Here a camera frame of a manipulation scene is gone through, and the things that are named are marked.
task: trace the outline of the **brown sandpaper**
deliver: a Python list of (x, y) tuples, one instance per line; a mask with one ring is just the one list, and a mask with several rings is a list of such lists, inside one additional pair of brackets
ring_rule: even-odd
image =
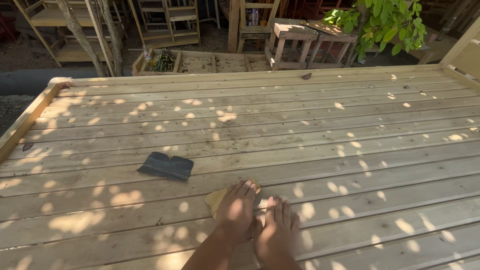
[[(258, 194), (260, 192), (260, 185), (255, 181), (255, 179), (249, 177), (248, 180), (250, 180), (253, 184), (257, 185), (257, 190), (255, 190), (255, 194)], [(220, 205), (220, 202), (223, 199), (223, 196), (227, 193), (227, 189), (223, 188), (217, 191), (214, 191), (207, 196), (205, 196), (205, 201), (208, 204), (208, 207), (210, 208), (210, 213), (212, 213), (213, 218), (215, 219), (216, 212), (218, 211), (218, 206)]]

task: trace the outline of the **wooden stool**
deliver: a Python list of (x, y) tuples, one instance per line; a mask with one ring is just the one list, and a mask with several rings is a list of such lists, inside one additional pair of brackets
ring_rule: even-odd
[[(339, 68), (342, 67), (342, 59), (345, 53), (347, 52), (347, 49), (349, 48), (350, 44), (355, 42), (357, 40), (358, 36), (357, 35), (352, 35), (352, 36), (334, 36), (325, 32), (322, 32), (320, 30), (318, 31), (318, 38), (315, 42), (315, 45), (313, 46), (312, 53), (310, 55), (310, 58), (308, 60), (308, 66), (307, 68), (309, 69), (320, 69), (320, 68)], [(319, 62), (313, 62), (315, 60), (315, 57), (317, 56), (318, 50), (322, 44), (322, 42), (329, 42), (328, 47), (323, 51), (322, 53), (322, 58), (320, 59)], [(333, 46), (334, 42), (344, 42), (342, 49), (338, 53), (337, 57), (333, 56), (330, 53), (330, 49)]]
[[(270, 41), (268, 47), (265, 47), (265, 55), (267, 57), (266, 64), (272, 66), (272, 71), (278, 70), (279, 68), (287, 69), (305, 69), (307, 68), (307, 54), (310, 49), (310, 44), (312, 41), (317, 39), (318, 32), (315, 29), (312, 29), (308, 26), (301, 24), (302, 20), (294, 19), (282, 19), (275, 18), (273, 19), (272, 24), (272, 34), (270, 36)], [(275, 39), (278, 38), (278, 45), (275, 52)], [(285, 40), (291, 39), (292, 49), (289, 51), (289, 56), (286, 62), (280, 62), (283, 53), (283, 46), (285, 45)], [(299, 57), (298, 62), (292, 62), (293, 54), (298, 45), (299, 40), (303, 41), (302, 51)]]

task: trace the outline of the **dry leaf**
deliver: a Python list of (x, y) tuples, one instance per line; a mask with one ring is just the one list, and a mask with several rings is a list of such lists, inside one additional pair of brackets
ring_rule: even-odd
[(308, 80), (308, 79), (310, 79), (311, 76), (312, 76), (312, 74), (308, 73), (308, 74), (303, 75), (301, 78), (304, 79), (304, 80)]
[(28, 149), (32, 148), (32, 146), (33, 146), (33, 143), (31, 143), (31, 142), (26, 142), (26, 143), (24, 144), (24, 147), (22, 148), (22, 152), (27, 151)]

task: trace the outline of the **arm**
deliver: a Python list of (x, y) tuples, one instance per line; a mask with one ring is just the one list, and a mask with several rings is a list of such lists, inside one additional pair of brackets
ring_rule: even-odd
[(218, 206), (215, 228), (200, 244), (182, 270), (226, 270), (233, 249), (252, 223), (256, 185), (240, 181), (227, 189)]

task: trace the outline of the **wooden crate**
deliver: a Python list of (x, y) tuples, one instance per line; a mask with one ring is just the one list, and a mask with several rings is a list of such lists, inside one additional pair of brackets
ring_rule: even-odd
[[(158, 59), (158, 53), (160, 50), (161, 49), (149, 50), (154, 60)], [(172, 55), (177, 57), (173, 72), (151, 72), (146, 71), (144, 54), (141, 53), (135, 63), (133, 63), (133, 76), (169, 75), (178, 73), (230, 73), (272, 70), (269, 65), (265, 64), (265, 55), (263, 54), (172, 50)]]

